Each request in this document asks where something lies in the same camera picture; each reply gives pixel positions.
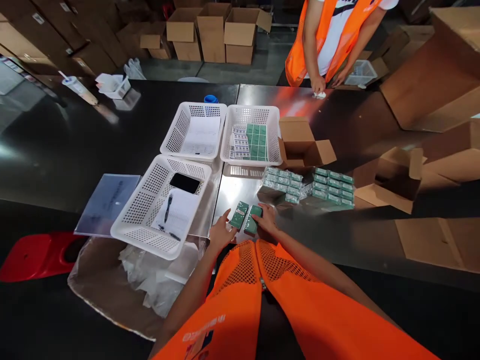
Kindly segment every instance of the trash bag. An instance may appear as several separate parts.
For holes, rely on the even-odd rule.
[[[140,60],[138,57],[136,57],[135,60],[128,60],[128,63],[123,66],[123,70],[131,80],[147,80],[142,72],[142,68],[140,67]]]

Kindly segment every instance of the white label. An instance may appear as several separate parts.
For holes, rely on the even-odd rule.
[[[71,13],[70,8],[69,8],[69,6],[68,6],[66,3],[61,2],[61,3],[60,3],[60,6],[61,6],[61,8],[63,9],[63,11],[65,11],[66,13]]]
[[[40,25],[42,25],[45,22],[44,18],[41,17],[38,12],[34,13],[31,17],[34,18],[36,22],[39,23]]]

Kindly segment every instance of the black phone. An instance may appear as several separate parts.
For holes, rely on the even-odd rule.
[[[200,185],[200,180],[188,177],[181,173],[175,173],[170,180],[170,185],[175,188],[186,191],[190,194],[195,194]]]

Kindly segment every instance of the white t-shirt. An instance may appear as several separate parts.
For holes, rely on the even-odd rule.
[[[352,14],[357,1],[358,0],[337,0],[325,43],[318,54],[317,62],[320,75],[325,75],[329,70],[330,63],[334,58],[337,47],[339,46],[340,37],[342,36],[345,24]],[[399,0],[381,0],[378,7],[383,10],[390,10],[397,6],[398,3]]]

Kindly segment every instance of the white plastic basket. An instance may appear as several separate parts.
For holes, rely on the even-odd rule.
[[[176,111],[175,117],[171,122],[170,129],[163,139],[160,146],[160,152],[165,155],[179,157],[187,160],[201,160],[213,162],[219,154],[220,140],[222,139],[222,129],[227,114],[227,105],[220,103],[204,102],[182,102]],[[185,136],[189,130],[191,117],[220,117],[220,129],[218,131],[218,141],[214,152],[211,155],[195,155],[191,153],[182,153],[182,145]]]
[[[280,110],[276,106],[230,105],[226,111],[225,128],[221,142],[220,158],[231,165],[250,167],[278,166],[283,160],[279,147]],[[234,125],[266,125],[268,161],[255,161],[230,158],[230,135]]]
[[[377,72],[368,60],[357,60],[353,72],[346,78],[345,85],[366,85],[377,77]]]
[[[202,163],[160,154],[153,159],[145,175],[113,223],[110,233],[114,238],[167,260],[173,260],[179,256],[187,235],[185,234],[178,241],[165,232],[151,227],[162,204],[173,188],[170,185],[170,180],[175,173],[200,180],[200,185],[195,193],[199,196],[195,209],[195,212],[197,211],[198,204],[212,174],[212,169]],[[193,219],[193,217],[190,219],[188,228],[192,225]]]

